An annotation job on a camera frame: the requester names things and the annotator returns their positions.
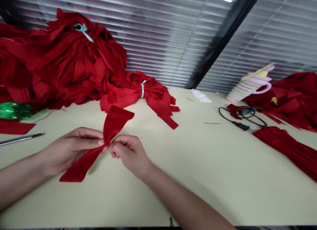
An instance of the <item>pile of red fabric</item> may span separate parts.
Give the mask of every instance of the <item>pile of red fabric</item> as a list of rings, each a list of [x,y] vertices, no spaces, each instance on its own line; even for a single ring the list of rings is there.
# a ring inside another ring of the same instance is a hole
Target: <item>pile of red fabric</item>
[[[154,78],[125,71],[126,50],[106,28],[79,13],[58,9],[56,17],[46,30],[0,24],[0,102],[28,103],[37,112],[103,99],[107,112],[113,104],[126,107],[144,97],[170,127],[178,126],[170,117],[179,111],[171,106],[175,98]],[[0,133],[16,130],[0,128]]]
[[[317,151],[292,138],[286,130],[263,127],[253,133],[255,137],[283,153],[306,175],[317,182]]]
[[[244,101],[277,123],[282,122],[275,117],[296,128],[317,132],[317,75],[313,72],[273,81],[268,92],[250,95]]]

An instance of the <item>green plastic bottle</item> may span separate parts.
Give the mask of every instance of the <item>green plastic bottle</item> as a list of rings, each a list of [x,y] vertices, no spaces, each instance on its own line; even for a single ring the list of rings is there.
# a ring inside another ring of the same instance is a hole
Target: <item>green plastic bottle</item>
[[[32,106],[22,102],[5,102],[0,104],[0,118],[7,120],[21,120],[33,116]]]

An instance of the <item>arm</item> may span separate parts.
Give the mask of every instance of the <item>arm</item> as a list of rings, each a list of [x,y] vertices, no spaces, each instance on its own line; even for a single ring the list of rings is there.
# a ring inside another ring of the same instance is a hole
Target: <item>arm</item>
[[[205,201],[155,166],[138,137],[118,136],[110,145],[110,153],[152,189],[182,229],[235,229]]]
[[[78,128],[60,137],[42,151],[0,170],[0,210],[49,177],[67,170],[89,149],[103,145],[100,131]]]

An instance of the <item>light blue strap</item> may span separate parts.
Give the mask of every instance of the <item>light blue strap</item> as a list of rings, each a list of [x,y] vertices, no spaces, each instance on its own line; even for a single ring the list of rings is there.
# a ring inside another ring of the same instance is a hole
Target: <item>light blue strap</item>
[[[144,80],[142,83],[141,83],[141,86],[142,86],[142,95],[141,95],[141,98],[144,97],[144,83],[147,82],[149,80]]]
[[[92,40],[92,38],[87,34],[87,33],[85,33],[86,31],[87,31],[87,27],[86,27],[86,25],[83,23],[82,25],[79,23],[79,24],[76,24],[76,25],[74,25],[74,28],[76,28],[76,27],[80,27],[80,29],[75,29],[76,31],[80,31],[80,32],[83,32],[83,34],[86,36],[86,38],[88,38],[88,40],[89,41],[91,41],[92,43],[94,43],[93,42],[93,40]]]

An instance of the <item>hand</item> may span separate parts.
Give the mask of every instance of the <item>hand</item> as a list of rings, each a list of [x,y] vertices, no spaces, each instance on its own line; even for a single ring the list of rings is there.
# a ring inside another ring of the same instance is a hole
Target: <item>hand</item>
[[[119,135],[110,144],[110,154],[112,158],[121,158],[123,165],[138,178],[154,166],[137,136]]]
[[[104,144],[102,132],[89,128],[76,128],[52,142],[38,153],[47,176],[57,175],[70,168],[91,149]]]

